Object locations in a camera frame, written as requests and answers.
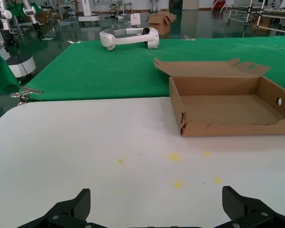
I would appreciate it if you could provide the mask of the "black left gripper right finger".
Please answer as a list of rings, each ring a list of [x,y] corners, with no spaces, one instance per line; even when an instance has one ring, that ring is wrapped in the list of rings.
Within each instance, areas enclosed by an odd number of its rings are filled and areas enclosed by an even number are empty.
[[[222,188],[222,207],[230,218],[225,228],[285,228],[285,216],[259,199],[244,197],[232,187]]]

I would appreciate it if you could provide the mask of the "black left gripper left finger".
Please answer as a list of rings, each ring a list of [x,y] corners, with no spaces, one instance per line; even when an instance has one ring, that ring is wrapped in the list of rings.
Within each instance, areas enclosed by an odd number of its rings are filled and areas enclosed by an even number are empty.
[[[22,225],[22,228],[83,228],[90,214],[90,189],[82,189],[74,198],[56,203],[44,216]]]

